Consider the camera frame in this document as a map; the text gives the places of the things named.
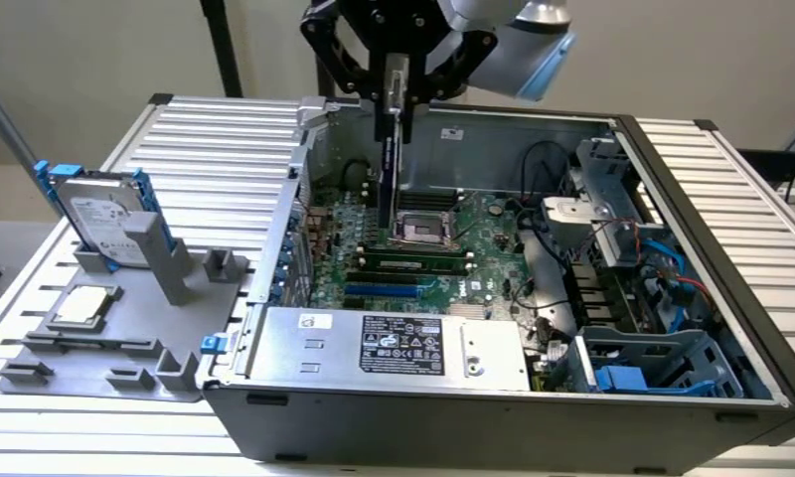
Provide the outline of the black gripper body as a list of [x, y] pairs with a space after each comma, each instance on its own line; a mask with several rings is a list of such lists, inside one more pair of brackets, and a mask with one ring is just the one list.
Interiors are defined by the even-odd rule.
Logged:
[[335, 6], [369, 53], [426, 55], [452, 32], [437, 1], [337, 0]]

